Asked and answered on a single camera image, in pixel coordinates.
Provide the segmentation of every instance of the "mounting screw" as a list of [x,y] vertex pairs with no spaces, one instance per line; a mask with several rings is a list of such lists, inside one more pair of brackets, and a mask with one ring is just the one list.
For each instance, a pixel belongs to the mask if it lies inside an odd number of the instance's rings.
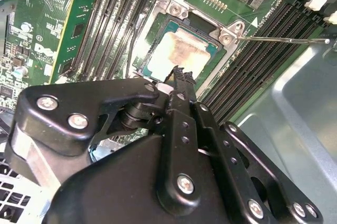
[[77,129],[83,129],[88,126],[88,120],[81,114],[70,115],[68,123],[70,126]]
[[209,110],[204,104],[200,104],[200,107],[204,111],[208,111]]
[[145,84],[145,88],[149,91],[154,91],[154,87],[151,84]]
[[231,38],[229,35],[222,35],[219,37],[220,42],[222,42],[223,44],[229,44],[231,42]]
[[180,175],[177,179],[179,189],[185,194],[191,194],[194,191],[194,185],[190,178]]
[[237,132],[237,129],[233,125],[229,124],[228,127],[230,128],[231,131]]
[[252,214],[255,217],[257,217],[258,219],[262,219],[263,218],[263,210],[262,210],[261,206],[259,205],[259,203],[257,203],[253,199],[250,199],[248,201],[248,206],[249,206],[249,209],[251,210]]
[[317,218],[317,213],[315,212],[314,208],[310,205],[305,205],[307,208],[308,212],[315,218]]
[[178,96],[179,99],[185,100],[185,95],[183,95],[181,93],[178,93],[177,96]]
[[294,207],[294,209],[295,209],[295,211],[297,212],[297,214],[299,215],[299,216],[301,216],[301,217],[305,217],[305,212],[304,212],[304,210],[303,210],[303,208],[301,207],[301,205],[300,204],[298,204],[298,203],[294,203],[293,204],[293,207]]
[[39,108],[48,111],[54,110],[58,106],[56,99],[51,97],[41,97],[37,100],[36,104]]

